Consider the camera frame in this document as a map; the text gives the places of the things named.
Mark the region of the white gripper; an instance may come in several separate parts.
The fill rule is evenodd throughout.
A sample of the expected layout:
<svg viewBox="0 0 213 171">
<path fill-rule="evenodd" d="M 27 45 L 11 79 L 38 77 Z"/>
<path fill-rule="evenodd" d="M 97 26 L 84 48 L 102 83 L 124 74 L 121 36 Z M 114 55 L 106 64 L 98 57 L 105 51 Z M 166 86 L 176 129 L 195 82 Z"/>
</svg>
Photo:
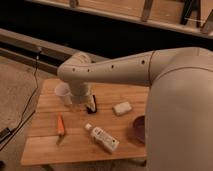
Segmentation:
<svg viewBox="0 0 213 171">
<path fill-rule="evenodd" d="M 70 98 L 74 104 L 89 104 L 91 101 L 91 88 L 87 83 L 69 84 Z"/>
</svg>

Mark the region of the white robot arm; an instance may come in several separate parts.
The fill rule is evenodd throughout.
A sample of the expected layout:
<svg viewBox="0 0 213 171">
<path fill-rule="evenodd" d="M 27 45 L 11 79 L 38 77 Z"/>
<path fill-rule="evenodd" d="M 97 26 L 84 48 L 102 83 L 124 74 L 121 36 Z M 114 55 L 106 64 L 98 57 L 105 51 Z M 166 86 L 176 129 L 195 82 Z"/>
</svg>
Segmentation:
<svg viewBox="0 0 213 171">
<path fill-rule="evenodd" d="M 152 50 L 96 63 L 78 52 L 57 75 L 77 99 L 89 83 L 147 87 L 147 171 L 213 171 L 213 51 Z"/>
</svg>

